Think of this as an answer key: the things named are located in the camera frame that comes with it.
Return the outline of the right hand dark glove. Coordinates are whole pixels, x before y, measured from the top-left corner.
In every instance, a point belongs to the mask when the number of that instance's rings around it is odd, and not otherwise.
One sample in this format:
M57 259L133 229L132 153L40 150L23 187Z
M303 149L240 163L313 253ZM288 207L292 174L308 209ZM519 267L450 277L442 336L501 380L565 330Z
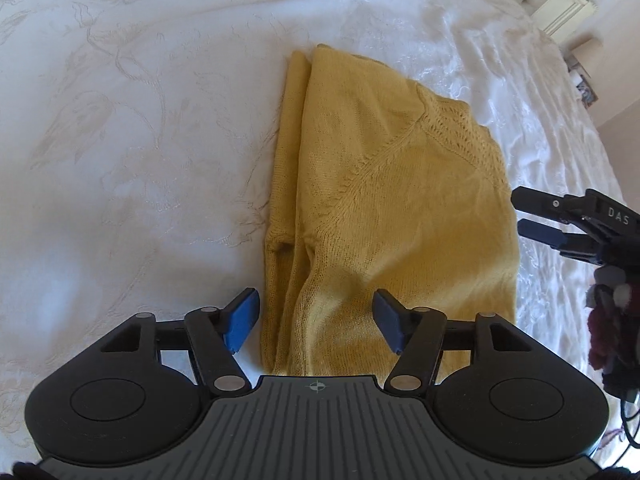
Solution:
M601 266L586 295L588 361L605 392L634 402L639 393L639 269Z

